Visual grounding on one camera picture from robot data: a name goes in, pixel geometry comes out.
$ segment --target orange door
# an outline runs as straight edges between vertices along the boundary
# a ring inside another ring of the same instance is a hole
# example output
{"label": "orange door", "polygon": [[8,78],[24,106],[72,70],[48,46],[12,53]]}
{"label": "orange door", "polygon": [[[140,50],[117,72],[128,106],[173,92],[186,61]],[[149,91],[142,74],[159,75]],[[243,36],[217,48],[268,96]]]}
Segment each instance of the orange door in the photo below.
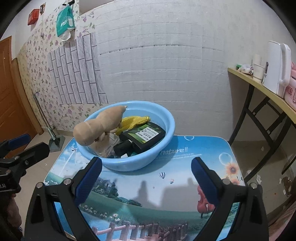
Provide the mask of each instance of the orange door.
{"label": "orange door", "polygon": [[[29,134],[31,139],[37,134],[27,113],[18,101],[11,76],[11,37],[0,42],[0,141]],[[25,149],[25,146],[11,151],[7,157]]]}

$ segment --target beige plush toy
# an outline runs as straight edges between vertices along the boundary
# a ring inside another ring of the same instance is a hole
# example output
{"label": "beige plush toy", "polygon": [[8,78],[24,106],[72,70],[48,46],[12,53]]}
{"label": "beige plush toy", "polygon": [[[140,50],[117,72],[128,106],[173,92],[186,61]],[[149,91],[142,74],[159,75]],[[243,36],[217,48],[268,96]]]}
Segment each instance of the beige plush toy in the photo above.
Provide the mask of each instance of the beige plush toy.
{"label": "beige plush toy", "polygon": [[113,106],[98,114],[95,119],[77,124],[73,136],[78,144],[88,146],[94,141],[102,141],[108,133],[115,133],[120,127],[126,106]]}

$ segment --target paper scrap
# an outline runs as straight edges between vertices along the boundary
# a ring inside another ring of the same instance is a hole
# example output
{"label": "paper scrap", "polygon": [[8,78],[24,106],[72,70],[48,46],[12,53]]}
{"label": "paper scrap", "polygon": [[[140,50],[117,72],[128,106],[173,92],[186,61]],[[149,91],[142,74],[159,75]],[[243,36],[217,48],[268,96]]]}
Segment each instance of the paper scrap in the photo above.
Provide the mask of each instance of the paper scrap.
{"label": "paper scrap", "polygon": [[260,185],[262,180],[261,180],[261,176],[257,174],[256,176],[256,182]]}

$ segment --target barcode label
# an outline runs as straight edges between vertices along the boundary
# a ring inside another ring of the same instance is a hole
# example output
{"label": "barcode label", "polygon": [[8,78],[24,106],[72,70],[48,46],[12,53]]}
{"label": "barcode label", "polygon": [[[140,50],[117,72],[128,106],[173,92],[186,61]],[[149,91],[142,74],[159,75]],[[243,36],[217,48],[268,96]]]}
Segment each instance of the barcode label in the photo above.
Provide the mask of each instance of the barcode label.
{"label": "barcode label", "polygon": [[157,136],[159,133],[150,127],[146,127],[145,129],[135,133],[137,136],[141,137],[145,142],[151,140],[153,137]]}

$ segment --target pink container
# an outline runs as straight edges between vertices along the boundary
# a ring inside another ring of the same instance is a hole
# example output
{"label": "pink container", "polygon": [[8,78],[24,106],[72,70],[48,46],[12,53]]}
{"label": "pink container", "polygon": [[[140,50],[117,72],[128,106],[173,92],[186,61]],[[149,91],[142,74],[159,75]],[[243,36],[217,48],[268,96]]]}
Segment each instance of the pink container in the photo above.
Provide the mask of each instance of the pink container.
{"label": "pink container", "polygon": [[296,65],[292,62],[291,67],[290,83],[286,87],[285,101],[296,111]]}

